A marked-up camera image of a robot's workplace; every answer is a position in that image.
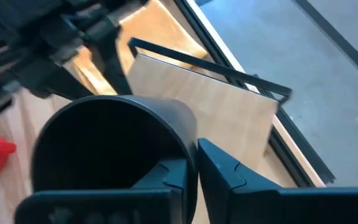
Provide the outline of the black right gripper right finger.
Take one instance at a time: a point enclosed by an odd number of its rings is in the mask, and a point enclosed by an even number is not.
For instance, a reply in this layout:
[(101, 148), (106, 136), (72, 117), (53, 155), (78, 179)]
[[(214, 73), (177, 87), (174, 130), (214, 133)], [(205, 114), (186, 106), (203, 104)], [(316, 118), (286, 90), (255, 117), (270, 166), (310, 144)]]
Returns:
[(284, 188), (211, 141), (198, 141), (211, 224), (358, 224), (358, 187)]

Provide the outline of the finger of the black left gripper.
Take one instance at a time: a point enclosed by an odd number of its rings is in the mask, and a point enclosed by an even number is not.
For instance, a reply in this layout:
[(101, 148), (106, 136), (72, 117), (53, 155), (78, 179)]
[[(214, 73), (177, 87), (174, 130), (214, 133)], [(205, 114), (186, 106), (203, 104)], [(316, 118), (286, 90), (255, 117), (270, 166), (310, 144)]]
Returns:
[(69, 71), (46, 58), (28, 58), (15, 64), (14, 76), (39, 98), (54, 94), (77, 100), (92, 95)]
[(116, 40), (121, 32), (120, 26), (113, 24), (95, 24), (87, 30), (87, 48), (91, 52), (92, 62), (118, 95), (131, 95), (117, 53)]

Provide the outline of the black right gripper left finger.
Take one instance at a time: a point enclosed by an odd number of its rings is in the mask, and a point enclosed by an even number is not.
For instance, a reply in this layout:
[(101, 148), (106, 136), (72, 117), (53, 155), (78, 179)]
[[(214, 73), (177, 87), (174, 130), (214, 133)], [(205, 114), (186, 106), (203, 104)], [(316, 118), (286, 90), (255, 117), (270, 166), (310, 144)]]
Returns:
[(129, 189), (41, 191), (14, 224), (183, 224), (186, 178), (185, 159), (165, 159)]

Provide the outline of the tall black cup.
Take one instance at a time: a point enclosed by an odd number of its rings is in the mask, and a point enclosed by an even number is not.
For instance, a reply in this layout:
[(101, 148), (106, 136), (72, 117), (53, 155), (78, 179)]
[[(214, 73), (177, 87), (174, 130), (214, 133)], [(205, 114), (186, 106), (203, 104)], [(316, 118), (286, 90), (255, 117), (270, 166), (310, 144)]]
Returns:
[(43, 190), (125, 189), (159, 161), (187, 163), (186, 224), (197, 202), (197, 122), (179, 100), (94, 95), (72, 101), (43, 126), (30, 178)]

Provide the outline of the wooden board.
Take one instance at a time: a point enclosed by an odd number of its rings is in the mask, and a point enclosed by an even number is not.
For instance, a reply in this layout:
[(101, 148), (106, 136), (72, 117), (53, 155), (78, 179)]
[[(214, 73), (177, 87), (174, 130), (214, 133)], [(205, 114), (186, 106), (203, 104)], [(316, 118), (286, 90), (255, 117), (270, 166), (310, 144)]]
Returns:
[[(263, 158), (280, 105), (291, 97), (288, 87), (175, 50), (131, 38), (135, 60), (127, 81), (135, 95), (180, 100), (194, 112), (198, 137), (207, 138), (251, 169)], [(261, 95), (208, 75), (144, 55), (147, 50), (281, 95)]]

